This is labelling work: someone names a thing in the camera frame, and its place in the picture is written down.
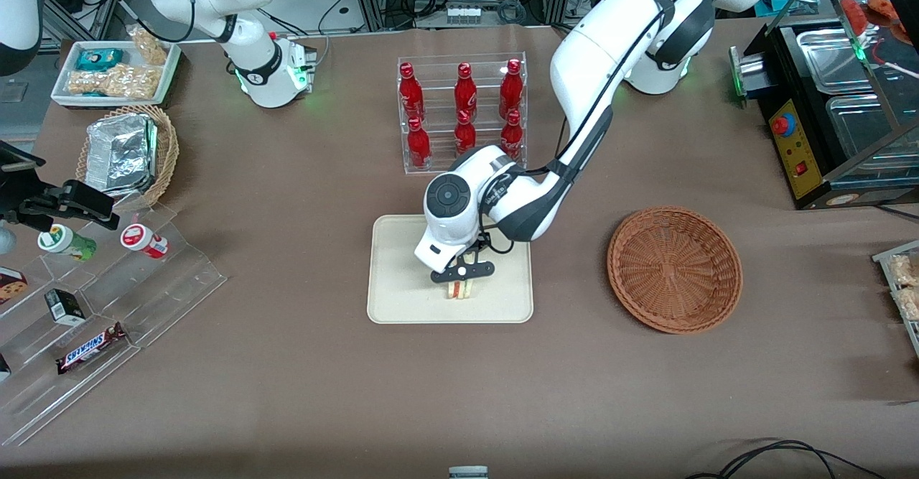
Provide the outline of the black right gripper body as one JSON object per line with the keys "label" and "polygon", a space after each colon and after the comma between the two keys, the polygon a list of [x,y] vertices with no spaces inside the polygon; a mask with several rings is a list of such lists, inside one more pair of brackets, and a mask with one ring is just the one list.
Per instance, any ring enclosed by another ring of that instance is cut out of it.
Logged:
{"label": "black right gripper body", "polygon": [[13,214],[47,214],[59,212],[109,216],[114,200],[85,182],[68,180],[55,187],[37,177],[2,177],[1,210]]}

